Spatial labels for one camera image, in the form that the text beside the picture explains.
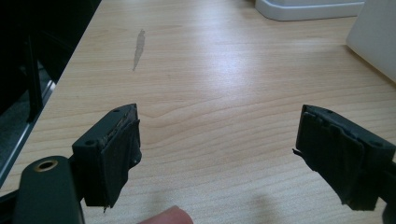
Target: white object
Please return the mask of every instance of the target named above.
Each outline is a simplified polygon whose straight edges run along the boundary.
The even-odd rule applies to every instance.
[[[367,0],[346,39],[364,60],[396,81],[396,1]]]
[[[357,16],[364,0],[256,0],[256,9],[276,21]]]

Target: gray mark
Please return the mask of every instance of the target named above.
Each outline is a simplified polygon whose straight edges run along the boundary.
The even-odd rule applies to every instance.
[[[137,41],[136,41],[136,50],[134,51],[134,69],[136,69],[137,64],[139,63],[140,56],[142,56],[143,53],[143,47],[145,47],[145,31],[142,29],[137,36]]]

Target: light wood grain surface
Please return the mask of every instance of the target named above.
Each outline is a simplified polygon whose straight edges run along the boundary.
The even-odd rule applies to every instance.
[[[195,223],[380,223],[382,201],[351,211],[291,152],[303,104],[396,144],[396,85],[346,46],[355,20],[270,21],[249,0],[104,0],[1,193],[137,103],[143,159],[113,209],[83,206],[87,223],[136,223],[174,204]]]

